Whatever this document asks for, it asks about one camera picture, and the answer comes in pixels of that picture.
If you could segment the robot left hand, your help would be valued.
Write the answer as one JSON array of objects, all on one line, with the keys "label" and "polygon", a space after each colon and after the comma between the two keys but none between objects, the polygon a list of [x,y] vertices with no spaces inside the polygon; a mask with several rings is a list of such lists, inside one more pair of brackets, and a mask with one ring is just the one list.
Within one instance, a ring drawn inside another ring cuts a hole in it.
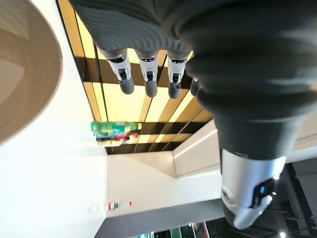
[{"label": "robot left hand", "polygon": [[194,57],[186,72],[221,150],[228,222],[245,229],[273,199],[303,118],[317,104],[314,0],[73,0],[101,51],[147,51],[162,37]]}]

